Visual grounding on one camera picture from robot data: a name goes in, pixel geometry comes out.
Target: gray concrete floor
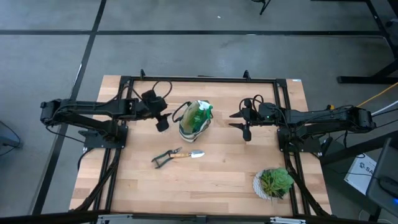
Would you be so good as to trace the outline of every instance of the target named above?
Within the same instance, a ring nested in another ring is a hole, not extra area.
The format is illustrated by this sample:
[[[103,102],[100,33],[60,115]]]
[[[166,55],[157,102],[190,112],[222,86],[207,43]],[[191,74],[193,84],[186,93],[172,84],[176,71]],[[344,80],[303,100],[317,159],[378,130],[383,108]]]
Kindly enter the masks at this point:
[[[394,17],[387,1],[373,1],[380,17]],[[100,1],[0,0],[0,29],[91,29]],[[100,30],[376,30],[363,3],[272,1],[263,16],[249,0],[108,1]],[[54,136],[40,124],[40,102],[67,98],[88,37],[0,35],[0,119],[24,147],[0,157],[0,217],[30,211]],[[380,38],[282,36],[97,36],[79,100],[95,100],[103,75],[252,77],[302,79],[310,110],[358,103],[385,85],[339,85],[339,75],[371,75],[392,62]],[[397,99],[397,89],[365,108],[376,111]],[[398,113],[378,118],[383,124]],[[397,129],[352,135],[348,145]],[[76,128],[68,135],[80,138]],[[65,140],[44,212],[68,209],[82,145]],[[377,159],[377,151],[369,153]],[[326,182],[333,179],[325,177]],[[328,186],[333,213],[358,218],[361,205]],[[383,212],[381,218],[398,222]]]

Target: black bracket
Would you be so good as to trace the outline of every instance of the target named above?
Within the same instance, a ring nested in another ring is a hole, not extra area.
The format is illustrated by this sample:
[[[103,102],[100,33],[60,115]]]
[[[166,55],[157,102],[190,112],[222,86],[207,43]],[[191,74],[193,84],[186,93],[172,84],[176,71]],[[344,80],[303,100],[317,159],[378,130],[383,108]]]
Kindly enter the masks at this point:
[[[129,127],[125,124],[118,126],[118,140],[115,142],[105,141],[103,136],[95,130],[79,131],[79,134],[86,137],[85,147],[87,148],[123,149],[126,145],[128,130]]]
[[[147,76],[147,75],[145,74],[144,69],[141,69],[141,70],[139,71],[139,79],[140,79],[140,80],[144,80],[144,77],[145,77],[145,76]]]
[[[127,82],[130,81],[130,79],[131,79],[131,77],[122,76],[122,77],[120,78],[120,84],[121,84],[121,86],[124,86]]]
[[[277,78],[276,83],[278,84],[278,86],[280,86],[282,88],[287,88],[286,79],[284,79],[284,78]]]
[[[207,216],[206,215],[197,215],[196,223],[206,224],[207,223]]]
[[[284,152],[312,152],[319,154],[322,152],[321,144],[319,139],[308,137],[306,139],[297,140],[297,138],[292,138],[290,136],[289,128],[279,128],[277,130],[278,142],[280,151]]]
[[[245,78],[246,81],[250,81],[251,80],[250,75],[249,75],[249,71],[247,71],[247,70],[244,71],[243,78]]]

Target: wooden table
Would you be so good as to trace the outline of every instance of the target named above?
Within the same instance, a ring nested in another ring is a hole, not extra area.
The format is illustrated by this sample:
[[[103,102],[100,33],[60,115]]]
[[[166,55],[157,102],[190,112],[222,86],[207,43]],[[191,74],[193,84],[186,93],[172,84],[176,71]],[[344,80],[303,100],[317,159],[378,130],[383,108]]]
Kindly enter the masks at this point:
[[[107,101],[117,92],[120,76],[104,76],[98,101]],[[143,93],[154,82],[134,82],[134,89]],[[287,80],[290,104],[293,109],[306,111],[307,102],[300,80]],[[156,87],[163,95],[168,83]],[[173,90],[166,98],[172,113],[182,103],[208,100],[213,106],[214,119],[210,127],[192,144],[178,134],[178,124],[169,119],[166,132],[156,130],[156,120],[129,122],[126,147],[122,150],[111,211],[136,213],[178,213],[208,215],[292,215],[289,195],[283,200],[263,200],[252,189],[256,172],[269,167],[285,167],[279,151],[275,126],[253,127],[252,141],[245,142],[242,132],[228,123],[242,119],[229,118],[238,112],[239,102],[261,94],[264,101],[275,103],[273,87],[263,83],[197,83],[173,82]],[[95,116],[96,119],[109,119]],[[203,157],[174,159],[161,169],[154,169],[150,161],[169,149],[182,146],[182,152],[201,149]],[[83,158],[76,180],[70,208],[76,208],[98,182],[104,149],[92,150]],[[301,153],[305,182],[324,210],[330,211],[329,199],[321,165],[315,157]],[[103,190],[100,208],[108,192]],[[302,200],[296,194],[299,211]]]

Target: black cable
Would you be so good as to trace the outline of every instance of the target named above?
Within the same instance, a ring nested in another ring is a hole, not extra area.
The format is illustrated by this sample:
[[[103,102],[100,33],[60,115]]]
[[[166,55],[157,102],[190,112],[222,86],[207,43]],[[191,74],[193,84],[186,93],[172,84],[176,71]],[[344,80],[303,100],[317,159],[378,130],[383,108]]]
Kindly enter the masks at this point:
[[[104,103],[98,103],[98,105],[95,105],[95,107],[99,107],[99,106],[104,106],[109,104],[110,102],[112,102],[114,99],[116,99],[128,86],[123,87],[122,90],[120,90],[114,97],[112,97],[112,99],[108,100],[107,102]],[[69,104],[69,105],[63,105],[60,106],[57,110],[55,110],[54,114],[52,115],[51,119],[54,119],[54,116],[58,113],[58,111],[62,108],[65,108],[67,106],[87,106],[87,107],[93,107],[93,105],[82,105],[82,104],[78,104],[78,103],[74,103],[74,104]]]
[[[347,135],[348,131],[346,130],[346,132],[344,133],[344,140],[343,140],[344,149],[347,149]]]
[[[0,156],[3,156],[5,154],[7,154],[8,152],[11,152],[12,150],[14,150],[15,148],[19,147],[21,145],[21,138],[17,135],[17,133],[12,130],[8,125],[4,124],[4,122],[0,121],[0,123],[2,123],[2,125],[4,125],[6,128],[8,128],[12,133],[15,134],[15,136],[18,138],[18,145],[16,147],[12,147],[10,150],[8,150],[5,153],[0,154]]]
[[[286,120],[285,114],[279,108],[275,108],[275,109],[280,112],[280,114],[282,115],[282,117],[285,120],[286,128],[289,130],[290,134],[292,134],[292,130],[290,130],[289,125],[287,124],[287,120]]]
[[[179,117],[179,118],[177,118],[177,119],[174,119],[174,116],[175,116],[175,114],[177,113],[177,111],[179,111],[179,110],[180,110],[183,106],[185,106],[185,105],[190,106],[190,105],[191,105],[191,102],[187,101],[187,102],[183,103],[180,107],[178,107],[178,108],[173,112],[172,121],[173,121],[174,123],[176,123],[177,121],[181,121],[181,120],[182,120],[182,116]]]
[[[397,122],[397,121],[398,121],[398,119],[397,119],[397,120],[394,120],[394,121],[391,121],[391,122],[388,122],[387,124],[382,124],[382,125],[378,126],[377,128],[381,128],[381,127],[383,127],[383,126],[392,124],[392,123]]]
[[[260,94],[257,94],[256,96],[253,97],[253,109],[254,109],[255,112],[258,112],[258,111],[257,111],[257,108],[256,108],[256,105],[254,104],[254,103],[256,102],[256,98],[257,98],[258,96],[261,97],[261,102],[262,102],[262,103],[264,102],[264,98],[263,98]]]
[[[355,174],[355,173],[351,173],[351,172],[337,172],[337,171],[335,171],[334,169],[332,169],[332,168],[330,168],[330,167],[327,167],[327,166],[326,166],[326,168],[332,170],[332,171],[335,172],[336,174],[366,175],[366,176],[370,176],[370,177],[372,177],[373,179],[376,179],[376,180],[380,181],[377,177],[374,177],[373,175],[370,175],[370,174]]]
[[[346,106],[353,106],[353,105],[339,106],[339,107],[337,107],[337,109],[340,109],[340,108],[343,108],[343,107],[346,107]],[[345,112],[346,112],[346,111],[340,111],[340,112],[336,112],[336,113],[330,113],[330,114],[323,114],[323,115],[314,116],[314,117],[312,117],[312,118],[306,120],[306,122],[304,122],[302,125],[300,125],[300,126],[295,130],[295,133],[296,133],[298,130],[300,130],[302,127],[304,127],[308,122],[310,122],[310,121],[312,121],[312,120],[314,120],[314,119],[321,118],[321,117],[323,117],[323,116],[330,116],[330,115],[336,115],[336,114],[340,114],[340,113],[345,113]]]
[[[119,160],[120,160],[120,150],[116,150],[112,163],[109,165],[108,169],[106,170],[102,178],[100,178],[98,184],[94,187],[89,196],[87,196],[87,198],[83,201],[83,203],[75,209],[76,211],[88,210],[90,205],[93,203],[94,199],[102,191],[109,177],[114,173],[115,169],[118,167]]]
[[[165,98],[170,94],[170,92],[172,91],[172,89],[173,89],[173,83],[170,82],[170,81],[157,81],[157,82],[155,82],[154,86],[152,87],[152,90],[155,91],[156,85],[157,85],[158,83],[160,83],[160,82],[168,82],[168,83],[170,84],[170,89],[169,89],[169,91],[162,97],[162,99],[165,99]]]
[[[393,112],[393,111],[396,111],[396,110],[398,110],[398,108],[393,109],[393,110],[389,110],[389,111],[386,111],[386,112],[383,112],[383,113],[378,113],[376,115],[373,115],[372,118],[374,118],[375,116],[383,115],[383,114],[390,113],[390,112]]]
[[[242,118],[244,118],[245,120],[251,121],[250,118],[245,117],[245,116],[243,115],[243,113],[242,113],[242,103],[243,103],[245,100],[252,100],[252,101],[256,101],[256,102],[258,102],[258,103],[262,103],[262,102],[259,101],[259,100],[257,100],[257,99],[254,99],[254,98],[245,98],[245,99],[241,100],[241,102],[239,103],[239,113],[241,114]]]
[[[79,161],[77,162],[77,171],[79,171],[79,169],[80,169],[80,163],[81,163],[81,160],[83,159],[83,157],[84,157],[87,153],[91,152],[91,150],[93,150],[93,149],[94,149],[94,148],[87,148],[87,151],[85,151],[85,152],[80,156]]]
[[[345,135],[345,133],[344,134],[342,134],[341,136],[338,136],[336,139],[335,139],[335,141],[337,141],[339,138],[341,138],[343,135]]]
[[[63,136],[63,137],[68,138],[68,139],[72,139],[72,140],[81,142],[81,143],[83,143],[83,144],[85,143],[85,142],[83,142],[83,141],[81,141],[81,140],[79,140],[79,139],[75,139],[75,138],[73,138],[73,137],[70,137],[70,136],[67,136],[67,135],[64,135],[64,134],[60,134],[60,133],[56,133],[56,132],[54,132],[54,131],[51,131],[51,130],[49,129],[49,126],[48,126],[48,125],[47,125],[45,128],[46,128],[48,131],[50,131],[51,133],[53,133],[53,134],[56,134],[56,135],[59,135],[59,136]]]
[[[99,103],[99,105],[96,105],[95,107],[104,106],[104,105],[109,104],[110,102],[112,102],[113,100],[115,100],[118,96],[120,96],[120,95],[123,93],[123,91],[124,91],[127,87],[129,87],[129,86],[128,86],[128,85],[124,86],[124,87],[123,87],[120,91],[118,91],[118,93],[117,93],[114,97],[112,97],[110,100],[108,100],[107,102],[104,102],[104,103]],[[142,100],[142,98],[138,95],[138,93],[137,93],[134,89],[132,89],[132,91],[137,95],[137,97],[138,97],[140,100]]]
[[[311,152],[311,154],[313,155],[313,156],[315,156],[317,159],[319,159],[319,156],[318,155],[316,155],[314,152]],[[365,154],[361,154],[361,155],[358,155],[358,156],[356,156],[358,159],[363,159],[363,158],[365,158],[366,156],[365,156]]]

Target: metal blade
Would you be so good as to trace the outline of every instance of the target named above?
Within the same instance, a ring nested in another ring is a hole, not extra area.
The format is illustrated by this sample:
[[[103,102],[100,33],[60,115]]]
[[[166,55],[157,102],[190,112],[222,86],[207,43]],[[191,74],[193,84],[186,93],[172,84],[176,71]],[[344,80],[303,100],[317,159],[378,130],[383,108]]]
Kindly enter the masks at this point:
[[[202,150],[192,150],[190,155],[192,158],[197,158],[197,157],[201,157],[201,156],[205,155],[205,152],[203,152]]]
[[[240,130],[243,130],[244,125],[242,123],[240,124],[235,124],[235,123],[229,123],[230,126],[239,128]]]
[[[235,114],[232,114],[229,116],[230,118],[242,118],[242,114],[241,112],[237,112]]]

